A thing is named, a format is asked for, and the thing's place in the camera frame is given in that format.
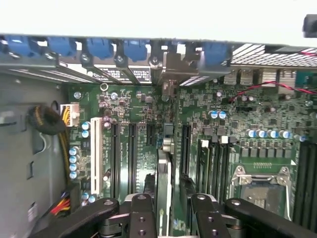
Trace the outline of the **silver CPU socket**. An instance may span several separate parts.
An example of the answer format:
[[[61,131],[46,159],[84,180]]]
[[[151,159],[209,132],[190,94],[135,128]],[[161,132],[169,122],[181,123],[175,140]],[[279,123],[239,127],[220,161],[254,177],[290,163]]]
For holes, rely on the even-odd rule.
[[[277,173],[248,173],[238,165],[229,186],[229,198],[241,198],[285,218],[283,166]]]

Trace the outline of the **white expansion slot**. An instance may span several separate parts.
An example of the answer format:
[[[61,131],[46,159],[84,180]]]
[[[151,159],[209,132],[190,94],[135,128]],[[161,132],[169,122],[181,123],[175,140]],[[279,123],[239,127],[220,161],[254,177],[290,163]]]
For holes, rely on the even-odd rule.
[[[100,194],[103,187],[103,125],[102,118],[91,118],[91,193]]]

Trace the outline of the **silver locking lever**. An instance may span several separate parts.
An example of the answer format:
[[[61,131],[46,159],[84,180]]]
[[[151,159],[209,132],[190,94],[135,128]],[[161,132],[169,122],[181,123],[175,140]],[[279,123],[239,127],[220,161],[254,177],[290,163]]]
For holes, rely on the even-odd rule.
[[[291,208],[291,180],[290,180],[290,172],[287,167],[283,168],[284,172],[284,185],[285,185],[285,191],[286,191],[286,208],[285,208],[285,218],[289,221],[291,221],[291,213],[290,213],[290,208]]]

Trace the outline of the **short black expansion slot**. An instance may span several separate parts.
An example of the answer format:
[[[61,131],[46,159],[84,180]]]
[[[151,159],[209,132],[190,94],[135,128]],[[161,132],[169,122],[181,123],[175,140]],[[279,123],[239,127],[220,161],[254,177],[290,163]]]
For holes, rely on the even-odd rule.
[[[156,126],[152,123],[147,124],[147,146],[156,146]]]

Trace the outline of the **black RAM slot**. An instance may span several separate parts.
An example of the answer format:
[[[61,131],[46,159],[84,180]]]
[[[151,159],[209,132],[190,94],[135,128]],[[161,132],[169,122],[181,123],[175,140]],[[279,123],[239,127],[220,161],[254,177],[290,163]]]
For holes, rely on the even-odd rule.
[[[307,157],[309,153],[309,143],[307,141],[300,143],[300,151],[298,157],[298,173],[296,178],[296,194],[294,203],[293,220],[296,224],[302,224],[302,210],[305,201],[306,190],[306,172],[307,172]]]
[[[315,172],[317,166],[317,145],[311,144],[310,145],[310,157],[308,163],[308,174],[307,174],[307,205],[309,206],[308,209],[308,228],[315,232]]]

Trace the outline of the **green motherboard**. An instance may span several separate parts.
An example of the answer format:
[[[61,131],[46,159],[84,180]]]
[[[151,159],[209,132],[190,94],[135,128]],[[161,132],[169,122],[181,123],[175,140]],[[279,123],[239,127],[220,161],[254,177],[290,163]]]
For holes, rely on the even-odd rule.
[[[174,133],[176,151],[173,167],[173,194],[169,235],[189,235],[186,216],[180,200],[182,125],[191,126],[189,178],[198,193],[212,195],[224,204],[230,181],[238,165],[248,173],[277,173],[286,166],[292,181],[291,222],[294,214],[296,178],[300,143],[317,145],[317,90],[295,87],[296,76],[278,77],[276,87],[257,84],[243,86],[224,84],[224,79],[196,85],[194,80],[181,84],[175,98]],[[118,202],[128,192],[129,124],[137,124],[136,191],[143,193],[146,175],[155,176],[153,208],[156,213],[158,148],[162,145],[157,125],[161,89],[158,86],[75,84],[68,89],[69,103],[79,104],[79,125],[70,127],[69,176],[80,188],[80,204],[86,206],[98,199],[112,197],[110,168],[111,125],[120,126],[120,188]],[[102,118],[103,187],[100,194],[91,193],[91,118]],[[156,126],[156,146],[147,146],[147,124]],[[307,174],[301,227],[308,228]],[[315,232],[317,234],[317,166],[315,172]]]

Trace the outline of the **white power connector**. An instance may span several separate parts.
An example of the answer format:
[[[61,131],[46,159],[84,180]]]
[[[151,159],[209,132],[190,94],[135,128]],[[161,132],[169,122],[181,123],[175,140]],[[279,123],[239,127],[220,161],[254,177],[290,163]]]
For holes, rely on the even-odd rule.
[[[61,104],[60,116],[67,127],[78,126],[80,121],[79,104]]]

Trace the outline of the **silver rear port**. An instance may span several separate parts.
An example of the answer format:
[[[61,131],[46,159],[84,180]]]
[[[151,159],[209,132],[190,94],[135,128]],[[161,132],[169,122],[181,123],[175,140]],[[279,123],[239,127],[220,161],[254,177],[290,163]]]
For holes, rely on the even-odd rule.
[[[250,68],[240,69],[240,84],[243,86],[251,86],[257,84],[256,71]]]
[[[277,70],[272,68],[264,68],[260,72],[260,78],[262,87],[276,87],[275,82],[277,80]]]
[[[224,77],[224,84],[236,85],[237,84],[237,70],[232,70],[229,74]]]

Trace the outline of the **teal rear port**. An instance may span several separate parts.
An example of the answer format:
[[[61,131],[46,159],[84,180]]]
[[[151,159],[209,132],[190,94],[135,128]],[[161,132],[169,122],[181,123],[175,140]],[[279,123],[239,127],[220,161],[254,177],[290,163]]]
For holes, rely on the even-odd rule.
[[[297,71],[295,87],[317,90],[317,72]]]

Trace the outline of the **black open PC case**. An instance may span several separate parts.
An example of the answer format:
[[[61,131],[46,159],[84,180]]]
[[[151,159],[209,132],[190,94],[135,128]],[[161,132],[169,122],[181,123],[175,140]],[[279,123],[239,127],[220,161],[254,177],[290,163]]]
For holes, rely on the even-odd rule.
[[[277,78],[317,72],[317,48],[219,41],[232,46],[231,66],[201,69],[202,44],[216,41],[135,39],[147,41],[148,54],[146,60],[133,62],[123,48],[124,40],[130,39],[105,38],[113,56],[99,59],[88,51],[88,37],[69,37],[75,39],[77,52],[63,57],[48,47],[50,36],[27,36],[33,43],[31,56],[13,53],[4,36],[0,35],[0,238],[32,238],[84,207],[80,188],[69,176],[70,127],[60,116],[60,105],[69,103],[70,86],[157,86],[165,41],[183,42],[185,53],[200,53],[198,75],[181,84],[224,79],[232,70],[240,79],[242,68],[254,69],[260,82],[264,68],[276,69]]]

